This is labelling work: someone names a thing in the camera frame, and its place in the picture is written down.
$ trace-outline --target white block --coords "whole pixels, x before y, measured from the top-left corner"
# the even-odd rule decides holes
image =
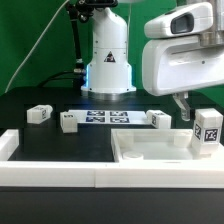
[[[50,105],[38,105],[27,110],[27,123],[40,124],[51,117],[53,108]]]
[[[212,154],[219,147],[223,116],[215,109],[196,110],[192,147],[196,154]]]
[[[60,114],[61,128],[64,133],[78,132],[78,121],[74,113],[63,112]]]
[[[203,128],[222,127],[223,116],[213,108],[198,109],[195,113],[195,120],[197,120]]]
[[[171,128],[171,116],[165,114],[161,110],[148,110],[146,116],[149,122],[157,129],[170,129]]]

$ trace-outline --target black and white pattern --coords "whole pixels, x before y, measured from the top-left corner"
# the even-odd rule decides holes
[[[152,124],[156,125],[156,116],[152,115]]]
[[[201,139],[201,128],[197,124],[195,125],[194,134],[199,140]]]
[[[42,119],[45,119],[47,117],[47,111],[43,110],[42,111]]]
[[[218,129],[206,129],[205,130],[205,142],[215,142],[218,137]]]
[[[165,114],[164,114],[164,113],[155,113],[155,115],[163,116],[163,115],[165,115]]]
[[[105,116],[105,111],[89,110],[87,111],[87,116]]]
[[[105,117],[86,117],[86,122],[104,123],[105,122]]]
[[[130,121],[127,117],[111,117],[110,122],[111,123],[120,123],[120,124],[130,123]]]
[[[128,113],[126,111],[110,111],[111,117],[127,117]]]
[[[74,117],[72,114],[64,115],[64,118],[72,118]]]

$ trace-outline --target white tray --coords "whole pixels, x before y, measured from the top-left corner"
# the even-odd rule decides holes
[[[221,144],[212,155],[196,155],[191,146],[192,135],[191,129],[112,129],[111,143],[115,161],[120,163],[224,162],[224,147]]]

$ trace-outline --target black cable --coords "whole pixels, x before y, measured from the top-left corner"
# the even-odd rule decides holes
[[[38,87],[43,87],[45,84],[47,84],[48,82],[51,82],[51,81],[74,80],[74,79],[80,79],[80,77],[74,77],[74,78],[52,78],[52,79],[45,80],[45,82],[41,86],[38,86]]]
[[[47,82],[49,82],[49,80],[59,77],[61,75],[66,75],[66,74],[74,74],[74,72],[73,71],[63,71],[63,72],[56,73],[56,74],[48,77],[46,80],[42,81],[41,83],[39,83],[37,85],[37,87],[43,87]]]
[[[73,39],[75,44],[75,55],[76,55],[76,68],[84,69],[84,64],[82,60],[81,54],[81,47],[80,47],[80,40],[79,40],[79,30],[78,30],[78,11],[76,7],[70,3],[67,3],[66,10],[69,14],[71,25],[72,25],[72,32],[73,32]]]

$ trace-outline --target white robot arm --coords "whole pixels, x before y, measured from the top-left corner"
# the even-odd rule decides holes
[[[145,25],[142,79],[152,95],[174,94],[190,119],[187,91],[224,83],[224,0],[187,0]]]
[[[132,3],[139,0],[121,0]],[[118,100],[136,88],[132,86],[132,67],[127,61],[128,27],[124,19],[110,10],[117,0],[79,0],[80,21],[93,18],[93,58],[87,66],[82,95],[102,100]]]

